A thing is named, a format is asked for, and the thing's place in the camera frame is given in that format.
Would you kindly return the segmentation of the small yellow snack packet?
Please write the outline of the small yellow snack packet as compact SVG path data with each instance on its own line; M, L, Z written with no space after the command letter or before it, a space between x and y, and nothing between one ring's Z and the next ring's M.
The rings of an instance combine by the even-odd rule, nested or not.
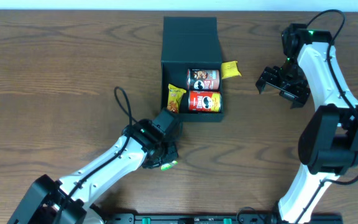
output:
M237 60L224 62L221 64L222 79L240 77L241 73L237 67Z

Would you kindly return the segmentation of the red Pringles can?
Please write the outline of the red Pringles can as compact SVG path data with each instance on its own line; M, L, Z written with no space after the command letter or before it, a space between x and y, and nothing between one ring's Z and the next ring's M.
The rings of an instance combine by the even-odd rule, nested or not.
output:
M222 96L218 91L190 91L188 109L200 113L219 113Z

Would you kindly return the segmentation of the dark brown Pringles can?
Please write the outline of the dark brown Pringles can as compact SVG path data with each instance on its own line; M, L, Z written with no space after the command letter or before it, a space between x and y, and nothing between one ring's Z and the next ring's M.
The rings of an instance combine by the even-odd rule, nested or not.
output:
M187 87L189 90L217 91L219 86L219 70L188 69Z

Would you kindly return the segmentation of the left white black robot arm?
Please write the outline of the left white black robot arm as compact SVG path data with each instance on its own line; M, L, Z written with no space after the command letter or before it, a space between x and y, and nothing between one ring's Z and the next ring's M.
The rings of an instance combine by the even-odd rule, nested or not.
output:
M177 118L130 122L113 146L88 165L58 180L48 175L35 180L9 223L105 223L94 202L138 168L154 169L175 161L175 141L182 129Z

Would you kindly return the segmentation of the yellow peanut butter sandwich packet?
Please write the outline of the yellow peanut butter sandwich packet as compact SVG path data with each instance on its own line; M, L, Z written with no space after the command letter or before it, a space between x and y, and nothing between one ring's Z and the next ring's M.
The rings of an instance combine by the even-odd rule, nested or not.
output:
M173 113L179 113L181 99L186 93L185 89L178 88L172 84L168 85L167 109Z

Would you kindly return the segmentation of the black gift box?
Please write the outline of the black gift box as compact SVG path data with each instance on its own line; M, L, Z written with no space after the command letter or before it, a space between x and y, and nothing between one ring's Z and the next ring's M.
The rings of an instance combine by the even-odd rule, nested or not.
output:
M215 17L165 17L160 107L167 107L169 84L189 90L189 69L220 70L222 62Z

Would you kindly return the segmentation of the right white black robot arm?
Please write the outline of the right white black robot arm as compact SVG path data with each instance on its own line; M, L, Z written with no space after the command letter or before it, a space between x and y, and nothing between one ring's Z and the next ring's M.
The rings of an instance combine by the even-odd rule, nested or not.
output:
M271 221L309 223L326 189L358 165L358 100L343 77L329 31L291 24L282 32L282 44L287 60L266 67L255 85L259 92L266 85L279 89L294 108L312 97L315 112L298 141L300 168Z

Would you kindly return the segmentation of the green white snack packet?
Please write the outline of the green white snack packet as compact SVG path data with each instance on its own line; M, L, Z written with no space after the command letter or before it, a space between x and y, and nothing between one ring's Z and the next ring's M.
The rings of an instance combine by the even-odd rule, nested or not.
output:
M171 169L172 167L174 167L177 164L178 164L177 161L171 161L171 162L168 162L166 164L161 165L160 169L162 171L169 170L169 169Z

